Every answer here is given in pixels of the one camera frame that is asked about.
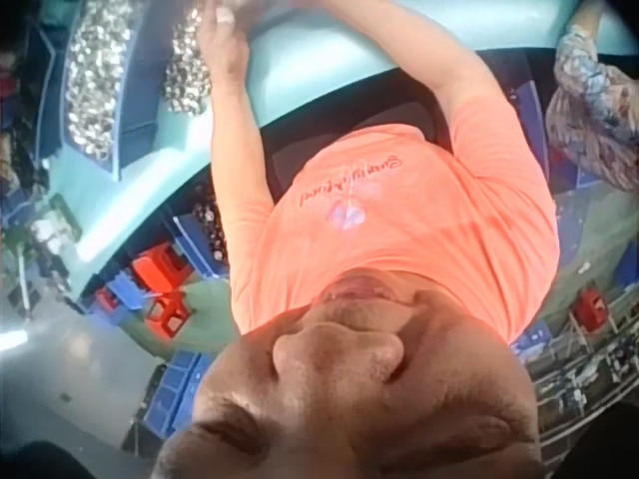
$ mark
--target red plastic stool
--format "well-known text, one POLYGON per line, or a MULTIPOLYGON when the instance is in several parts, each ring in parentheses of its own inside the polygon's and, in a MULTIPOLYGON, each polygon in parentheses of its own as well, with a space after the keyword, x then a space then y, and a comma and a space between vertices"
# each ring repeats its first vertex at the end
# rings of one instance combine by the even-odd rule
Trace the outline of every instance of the red plastic stool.
POLYGON ((179 257, 168 242, 134 259, 133 270, 151 291, 159 293, 174 291, 193 273, 193 267, 179 257))
POLYGON ((96 302, 108 313, 112 313, 118 308, 118 299, 106 287, 101 287, 96 291, 96 302))
POLYGON ((184 297, 183 292, 173 291, 156 297, 151 304, 145 322, 162 339, 169 340, 175 337, 191 317, 191 312, 184 306, 184 297), (162 312, 154 314, 154 309, 158 307, 162 312))

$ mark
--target man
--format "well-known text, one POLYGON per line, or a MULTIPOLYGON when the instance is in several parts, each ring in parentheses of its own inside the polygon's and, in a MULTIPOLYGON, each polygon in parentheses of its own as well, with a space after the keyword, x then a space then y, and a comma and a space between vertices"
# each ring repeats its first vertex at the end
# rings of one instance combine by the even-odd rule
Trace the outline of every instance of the man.
POLYGON ((585 0, 557 47, 559 88, 546 113, 549 143, 611 185, 639 192, 639 82, 599 63, 603 0, 585 0))
POLYGON ((406 125, 321 151, 274 205, 249 47, 209 2, 214 186, 243 334, 158 478, 542 477, 509 349, 555 275, 555 211, 489 69, 390 0, 318 0, 428 87, 454 155, 406 125))

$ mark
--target pile of metal parts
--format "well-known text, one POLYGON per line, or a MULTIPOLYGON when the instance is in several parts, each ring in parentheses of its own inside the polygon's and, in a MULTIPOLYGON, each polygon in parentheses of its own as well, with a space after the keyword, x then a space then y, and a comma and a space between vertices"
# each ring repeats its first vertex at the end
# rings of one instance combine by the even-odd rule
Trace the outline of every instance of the pile of metal parts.
POLYGON ((209 189, 202 185, 196 187, 196 195, 198 196, 198 201, 193 207, 193 216, 204 227, 205 235, 207 240, 209 240, 209 250, 213 258, 228 265, 227 240, 222 229, 222 220, 215 195, 211 194, 209 189))
POLYGON ((198 47, 202 15, 197 7, 187 10, 185 21, 173 30, 173 55, 167 67, 164 99, 169 110, 201 115, 211 93, 209 70, 198 47))
POLYGON ((89 157, 106 161, 113 148, 116 106, 129 42, 143 0, 87 0, 71 39, 68 130, 89 157))

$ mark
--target teal workbench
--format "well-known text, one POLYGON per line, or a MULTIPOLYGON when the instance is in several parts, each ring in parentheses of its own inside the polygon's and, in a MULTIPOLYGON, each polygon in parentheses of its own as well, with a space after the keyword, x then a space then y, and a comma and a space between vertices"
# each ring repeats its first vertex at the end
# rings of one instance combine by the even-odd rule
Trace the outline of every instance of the teal workbench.
MULTIPOLYGON (((475 50, 554 48, 577 0, 402 0, 429 15, 475 50)), ((599 51, 636 55, 639 45, 613 15, 601 27, 599 51)), ((393 68, 367 40, 320 12, 273 18, 252 44, 249 91, 258 124, 277 118, 372 75, 393 68)), ((211 110, 197 118, 159 112, 155 153, 127 167, 120 183, 64 148, 51 166, 60 193, 83 230, 63 251, 77 299, 127 238, 209 160, 211 110)))

